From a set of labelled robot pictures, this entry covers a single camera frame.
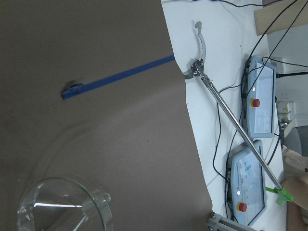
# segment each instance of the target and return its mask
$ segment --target red button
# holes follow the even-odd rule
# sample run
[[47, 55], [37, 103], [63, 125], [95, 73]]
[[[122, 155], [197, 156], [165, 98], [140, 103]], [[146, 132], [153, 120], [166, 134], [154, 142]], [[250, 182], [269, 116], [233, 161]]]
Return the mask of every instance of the red button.
[[260, 107], [260, 100], [254, 99], [254, 100], [252, 100], [251, 104], [252, 104], [253, 107]]
[[244, 213], [244, 212], [246, 212], [246, 210], [247, 210], [247, 205], [246, 205], [245, 203], [243, 203], [243, 202], [240, 202], [238, 208], [239, 208], [239, 210], [240, 210], [241, 212]]

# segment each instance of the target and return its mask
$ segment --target display screen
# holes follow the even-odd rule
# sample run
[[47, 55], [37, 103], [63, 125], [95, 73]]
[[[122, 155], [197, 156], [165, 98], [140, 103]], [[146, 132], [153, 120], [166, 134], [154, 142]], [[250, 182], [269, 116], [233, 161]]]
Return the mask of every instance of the display screen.
[[255, 159], [255, 155], [250, 152], [239, 160], [239, 174], [242, 181], [242, 199], [248, 207], [247, 211], [244, 213], [245, 224], [250, 224], [265, 207], [262, 167]]
[[267, 66], [262, 68], [262, 64], [258, 62], [257, 68], [259, 77], [255, 83], [255, 91], [260, 106], [255, 108], [255, 133], [272, 133], [274, 70]]

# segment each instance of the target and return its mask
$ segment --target gray chair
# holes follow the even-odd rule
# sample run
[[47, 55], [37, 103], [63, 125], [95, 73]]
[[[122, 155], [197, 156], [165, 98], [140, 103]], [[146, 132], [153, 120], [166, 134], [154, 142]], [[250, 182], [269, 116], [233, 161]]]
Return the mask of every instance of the gray chair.
[[308, 157], [308, 126], [296, 127], [284, 138], [284, 145], [289, 149]]

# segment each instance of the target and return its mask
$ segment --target metal rod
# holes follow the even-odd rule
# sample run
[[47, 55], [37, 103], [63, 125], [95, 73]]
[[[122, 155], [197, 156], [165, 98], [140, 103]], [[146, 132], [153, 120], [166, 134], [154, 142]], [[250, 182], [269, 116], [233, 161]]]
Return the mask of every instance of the metal rod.
[[269, 176], [269, 178], [272, 180], [272, 182], [275, 184], [276, 188], [278, 190], [282, 189], [282, 186], [279, 184], [278, 180], [276, 179], [276, 177], [274, 176], [274, 174], [272, 173], [272, 171], [270, 170], [269, 166], [266, 164], [266, 162], [264, 161], [264, 159], [262, 158], [261, 154], [258, 152], [258, 150], [255, 148], [254, 144], [252, 143], [252, 141], [250, 140], [250, 138], [248, 137], [247, 133], [244, 131], [244, 129], [242, 128], [242, 126], [240, 125], [240, 123], [237, 121], [236, 117], [234, 116], [234, 114], [232, 113], [232, 111], [230, 110], [230, 108], [227, 106], [226, 102], [223, 100], [222, 96], [220, 95], [220, 93], [217, 91], [217, 89], [214, 87], [212, 81], [209, 79], [209, 77], [204, 74], [204, 72], [202, 71], [201, 67], [194, 63], [193, 64], [196, 69], [198, 74], [201, 77], [201, 80], [203, 81], [203, 83], [206, 85], [206, 87], [208, 88], [208, 90], [211, 92], [211, 94], [213, 95], [213, 97], [215, 98], [215, 100], [217, 101], [217, 103], [219, 104], [219, 106], [222, 108], [222, 110], [225, 112], [225, 114], [227, 115], [227, 117], [229, 118], [229, 120], [233, 123], [233, 125], [235, 126], [236, 130], [240, 133], [240, 135], [242, 136], [242, 138], [244, 139], [245, 143], [248, 145], [248, 147], [252, 150], [252, 152], [255, 154], [257, 160], [259, 161], [259, 163], [261, 164], [261, 166], [263, 167], [263, 169], [266, 171], [267, 175]]

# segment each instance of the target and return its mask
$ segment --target white table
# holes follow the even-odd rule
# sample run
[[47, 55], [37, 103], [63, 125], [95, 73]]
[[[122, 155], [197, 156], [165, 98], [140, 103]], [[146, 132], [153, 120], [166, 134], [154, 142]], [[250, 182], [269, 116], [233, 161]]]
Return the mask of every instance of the white table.
[[[260, 0], [248, 3], [261, 4]], [[201, 57], [201, 44], [194, 25], [202, 22], [202, 34], [206, 44], [205, 73], [215, 87], [220, 90], [241, 81], [243, 65], [260, 36], [256, 35], [253, 11], [260, 7], [235, 8], [222, 2], [210, 0], [162, 0], [167, 27], [176, 61], [182, 72], [190, 69], [192, 62]], [[268, 41], [265, 36], [254, 55], [268, 55]], [[205, 88], [200, 78], [186, 81], [186, 101], [192, 128], [202, 164], [205, 182], [213, 201], [213, 211], [226, 216], [224, 208], [224, 179], [212, 167], [216, 141], [219, 133], [216, 101]], [[239, 117], [241, 99], [239, 88], [226, 90], [222, 97]], [[235, 128], [221, 111], [222, 134], [215, 160], [217, 170], [224, 175], [226, 153], [229, 150]], [[275, 147], [277, 137], [262, 139], [265, 160], [268, 161]], [[237, 135], [233, 147], [242, 143]], [[280, 148], [270, 164], [278, 180], [282, 180], [282, 155]], [[266, 186], [274, 184], [266, 176]], [[252, 225], [256, 230], [286, 230], [286, 206], [279, 207], [277, 196], [267, 192], [267, 208], [263, 215]]]

